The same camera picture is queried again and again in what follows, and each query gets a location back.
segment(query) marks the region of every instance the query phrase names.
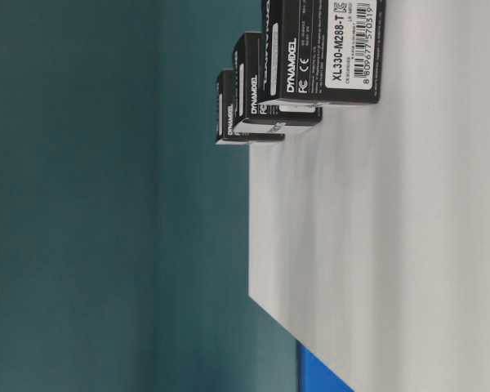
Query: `blue object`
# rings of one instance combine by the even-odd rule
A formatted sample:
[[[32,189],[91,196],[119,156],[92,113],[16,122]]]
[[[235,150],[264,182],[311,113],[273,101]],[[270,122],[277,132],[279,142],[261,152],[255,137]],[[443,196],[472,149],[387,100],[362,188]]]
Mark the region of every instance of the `blue object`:
[[[300,361],[300,392],[353,392],[301,343],[298,343],[297,351]]]

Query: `box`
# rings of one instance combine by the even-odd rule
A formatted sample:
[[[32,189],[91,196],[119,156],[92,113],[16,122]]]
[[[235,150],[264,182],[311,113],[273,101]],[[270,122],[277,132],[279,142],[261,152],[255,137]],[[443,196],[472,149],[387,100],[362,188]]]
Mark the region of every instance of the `box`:
[[[224,69],[216,80],[216,144],[245,145],[253,142],[277,142],[285,139],[284,134],[236,134],[233,130],[234,73]]]
[[[261,102],[373,104],[385,0],[262,0]]]
[[[237,133],[294,133],[321,121],[313,107],[261,105],[261,33],[248,32],[236,43],[234,65],[234,130]]]

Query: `black box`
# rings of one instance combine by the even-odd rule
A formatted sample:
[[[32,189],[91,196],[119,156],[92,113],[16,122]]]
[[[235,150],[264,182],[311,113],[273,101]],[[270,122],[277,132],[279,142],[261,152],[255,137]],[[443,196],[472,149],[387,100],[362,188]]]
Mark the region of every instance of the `black box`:
[[[238,133],[302,132],[321,121],[322,110],[308,106],[260,105],[261,33],[248,32],[236,43],[234,130]]]
[[[380,99],[385,0],[262,0],[261,102]]]
[[[234,73],[224,69],[216,80],[216,144],[245,145],[253,142],[276,142],[285,140],[284,134],[236,134],[233,130]]]

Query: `white table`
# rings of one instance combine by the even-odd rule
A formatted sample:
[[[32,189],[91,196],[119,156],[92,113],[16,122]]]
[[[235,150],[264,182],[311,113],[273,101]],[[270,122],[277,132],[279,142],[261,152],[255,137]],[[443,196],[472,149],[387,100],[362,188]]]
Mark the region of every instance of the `white table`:
[[[249,294],[355,390],[490,391],[490,0],[389,0],[381,103],[250,152]]]

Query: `teal wall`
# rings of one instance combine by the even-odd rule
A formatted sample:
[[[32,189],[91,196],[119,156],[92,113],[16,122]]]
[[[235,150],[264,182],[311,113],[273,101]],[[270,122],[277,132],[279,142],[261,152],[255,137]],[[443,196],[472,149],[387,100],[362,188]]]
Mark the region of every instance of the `teal wall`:
[[[212,145],[258,7],[0,0],[0,392],[296,390],[247,298],[247,150]]]
[[[296,343],[247,297],[247,147],[215,147],[214,81],[260,0],[163,0],[158,390],[296,391]]]

